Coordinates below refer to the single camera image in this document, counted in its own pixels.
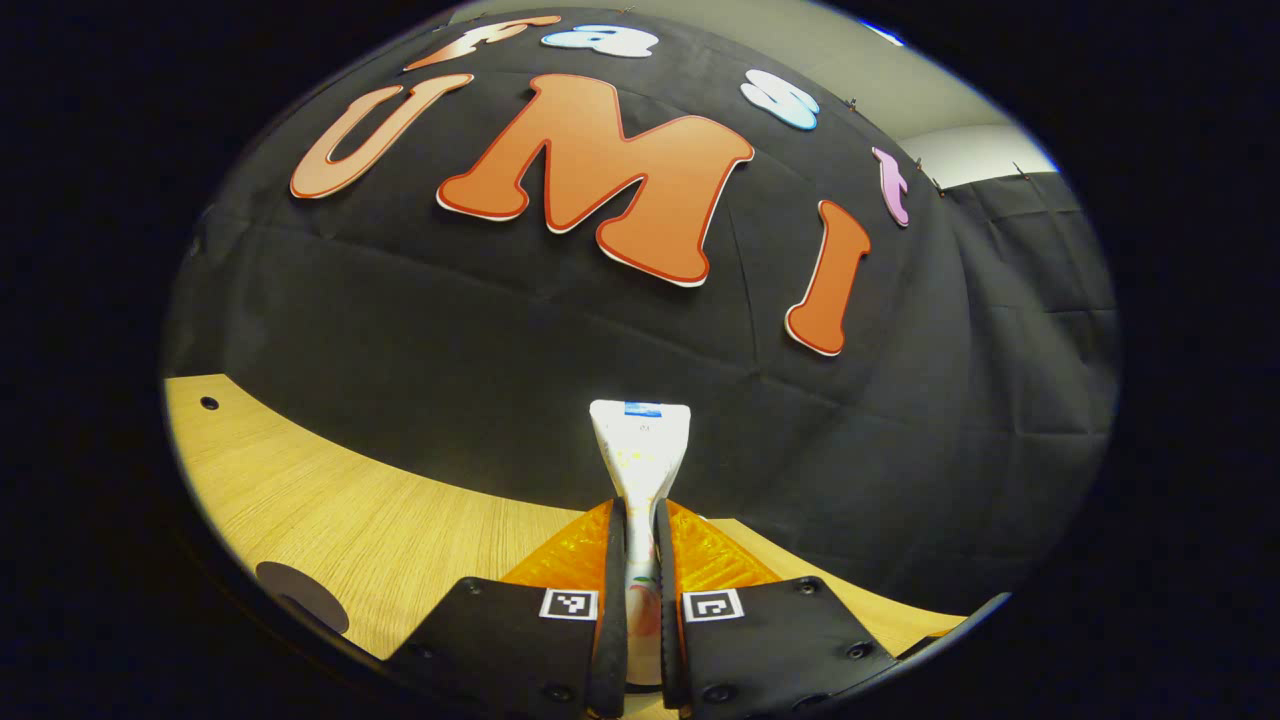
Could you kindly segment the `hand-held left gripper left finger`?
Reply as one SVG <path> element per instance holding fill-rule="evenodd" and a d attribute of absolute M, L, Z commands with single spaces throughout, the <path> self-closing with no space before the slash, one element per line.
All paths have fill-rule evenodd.
<path fill-rule="evenodd" d="M 387 660 L 443 719 L 618 719 L 626 507 L 611 498 L 499 580 L 465 577 Z"/>

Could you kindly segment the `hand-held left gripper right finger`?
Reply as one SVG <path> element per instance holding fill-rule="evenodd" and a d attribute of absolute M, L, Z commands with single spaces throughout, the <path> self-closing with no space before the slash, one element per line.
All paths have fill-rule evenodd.
<path fill-rule="evenodd" d="M 694 583 L 698 542 L 655 506 L 660 676 L 681 719 L 818 719 L 900 662 L 817 575 Z"/>

